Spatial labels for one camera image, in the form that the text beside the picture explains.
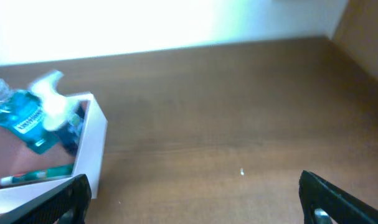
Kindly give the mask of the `purple spray bottle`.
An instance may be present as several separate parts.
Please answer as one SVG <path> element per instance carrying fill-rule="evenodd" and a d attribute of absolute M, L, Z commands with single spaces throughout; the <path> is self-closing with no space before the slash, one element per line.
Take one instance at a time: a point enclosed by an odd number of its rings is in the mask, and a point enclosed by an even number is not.
<path fill-rule="evenodd" d="M 34 80 L 29 91 L 38 97 L 45 113 L 44 128 L 55 134 L 64 149 L 75 156 L 80 144 L 85 111 L 78 100 L 61 95 L 57 84 L 63 73 L 52 70 Z"/>

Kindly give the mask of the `teal toothpaste tube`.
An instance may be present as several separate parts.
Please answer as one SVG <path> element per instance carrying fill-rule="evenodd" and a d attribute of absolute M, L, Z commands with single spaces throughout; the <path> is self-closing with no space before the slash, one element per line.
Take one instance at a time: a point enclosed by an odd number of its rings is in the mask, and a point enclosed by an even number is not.
<path fill-rule="evenodd" d="M 71 176 L 73 167 L 74 164 L 67 164 L 45 170 L 34 170 L 23 174 L 1 177 L 0 186 L 8 187 L 12 185 L 30 184 L 33 182 L 64 179 Z"/>

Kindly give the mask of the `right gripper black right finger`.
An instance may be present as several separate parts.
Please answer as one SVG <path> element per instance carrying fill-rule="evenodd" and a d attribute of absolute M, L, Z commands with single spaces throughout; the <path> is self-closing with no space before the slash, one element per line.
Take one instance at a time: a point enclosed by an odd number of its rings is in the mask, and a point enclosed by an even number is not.
<path fill-rule="evenodd" d="M 313 172 L 303 170 L 299 197 L 304 223 L 378 224 L 378 210 Z"/>

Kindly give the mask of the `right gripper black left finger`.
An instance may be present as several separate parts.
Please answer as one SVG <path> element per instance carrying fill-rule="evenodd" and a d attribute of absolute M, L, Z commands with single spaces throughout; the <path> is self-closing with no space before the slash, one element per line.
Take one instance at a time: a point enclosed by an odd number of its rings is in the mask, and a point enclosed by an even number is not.
<path fill-rule="evenodd" d="M 80 174 L 0 215 L 0 224 L 81 224 L 85 222 L 91 198 L 88 178 Z"/>

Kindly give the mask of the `teal mouthwash bottle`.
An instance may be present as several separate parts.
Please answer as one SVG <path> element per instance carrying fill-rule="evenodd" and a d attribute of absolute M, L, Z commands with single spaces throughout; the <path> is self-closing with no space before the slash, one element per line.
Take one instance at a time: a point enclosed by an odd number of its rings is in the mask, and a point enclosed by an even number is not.
<path fill-rule="evenodd" d="M 58 138 L 43 127 L 40 99 L 27 90 L 12 89 L 0 78 L 0 126 L 9 130 L 36 154 L 43 154 Z"/>

